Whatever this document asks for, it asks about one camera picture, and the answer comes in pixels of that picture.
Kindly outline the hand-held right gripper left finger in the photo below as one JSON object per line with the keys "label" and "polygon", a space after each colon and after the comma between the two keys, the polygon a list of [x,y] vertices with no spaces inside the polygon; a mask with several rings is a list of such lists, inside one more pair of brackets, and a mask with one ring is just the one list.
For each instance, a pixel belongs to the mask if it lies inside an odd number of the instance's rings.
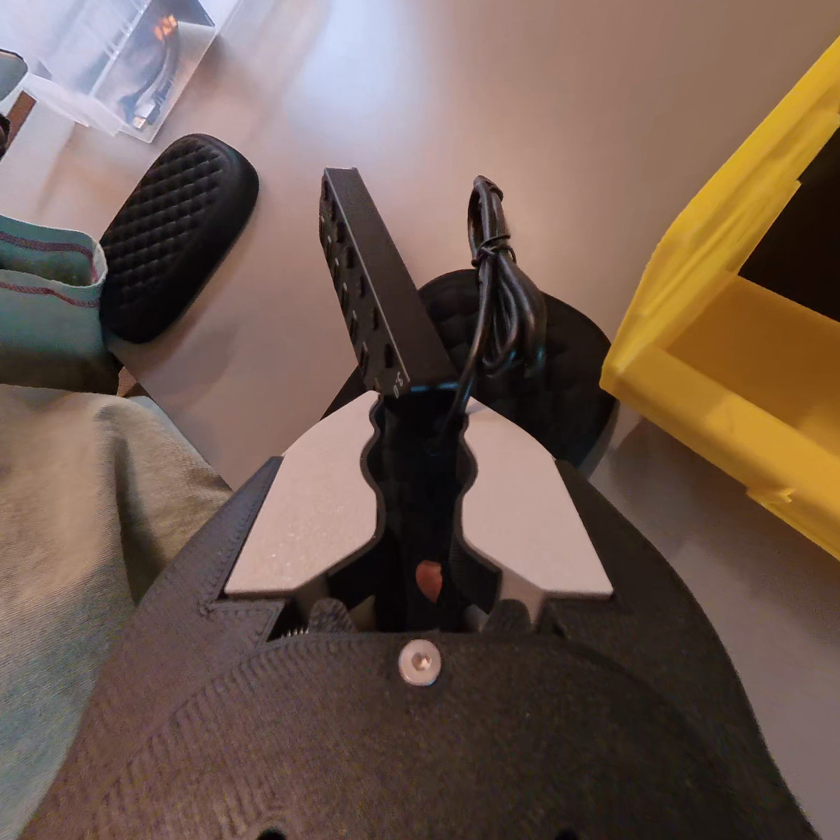
{"label": "hand-held right gripper left finger", "polygon": [[329,573],[373,543],[379,501],[362,459],[378,435],[367,392],[311,427],[280,467],[227,579],[233,599],[322,599]]}

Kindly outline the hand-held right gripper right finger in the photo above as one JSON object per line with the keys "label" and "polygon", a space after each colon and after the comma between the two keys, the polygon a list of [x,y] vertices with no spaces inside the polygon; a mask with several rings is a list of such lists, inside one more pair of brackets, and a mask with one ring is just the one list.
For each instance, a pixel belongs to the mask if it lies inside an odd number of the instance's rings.
{"label": "hand-held right gripper right finger", "polygon": [[458,441],[459,592],[469,601],[610,599],[613,585],[549,450],[474,399]]}

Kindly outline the yellow plastic bin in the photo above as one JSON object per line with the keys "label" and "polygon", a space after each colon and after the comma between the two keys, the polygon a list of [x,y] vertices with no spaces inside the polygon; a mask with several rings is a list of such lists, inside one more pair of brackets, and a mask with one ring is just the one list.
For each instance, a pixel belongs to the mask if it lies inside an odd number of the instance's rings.
{"label": "yellow plastic bin", "polygon": [[838,110],[836,39],[668,228],[601,378],[836,558],[838,321],[739,272]]}

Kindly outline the long multiport USB hub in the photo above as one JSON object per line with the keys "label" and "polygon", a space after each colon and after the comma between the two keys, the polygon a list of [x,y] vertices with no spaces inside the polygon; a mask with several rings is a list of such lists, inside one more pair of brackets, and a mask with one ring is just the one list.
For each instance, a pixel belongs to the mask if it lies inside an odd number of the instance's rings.
{"label": "long multiport USB hub", "polygon": [[318,236],[365,390],[454,390],[455,367],[357,169],[324,169]]}

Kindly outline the clear plastic bin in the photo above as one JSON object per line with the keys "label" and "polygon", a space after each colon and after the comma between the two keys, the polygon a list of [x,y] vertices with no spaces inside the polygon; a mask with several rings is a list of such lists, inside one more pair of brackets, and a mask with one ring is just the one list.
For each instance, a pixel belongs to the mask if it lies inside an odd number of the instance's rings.
{"label": "clear plastic bin", "polygon": [[[2,1],[2,48],[20,55],[23,90],[38,104],[85,127],[150,143],[237,1]],[[157,123],[138,131],[123,116],[125,58],[151,19],[167,9],[179,24],[181,58]]]}

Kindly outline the black bin divider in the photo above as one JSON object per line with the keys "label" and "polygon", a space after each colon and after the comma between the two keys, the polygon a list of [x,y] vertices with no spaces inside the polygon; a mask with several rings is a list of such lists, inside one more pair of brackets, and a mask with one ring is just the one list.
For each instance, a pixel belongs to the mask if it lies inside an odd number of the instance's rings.
{"label": "black bin divider", "polygon": [[799,187],[740,276],[839,320],[839,132],[800,175]]}

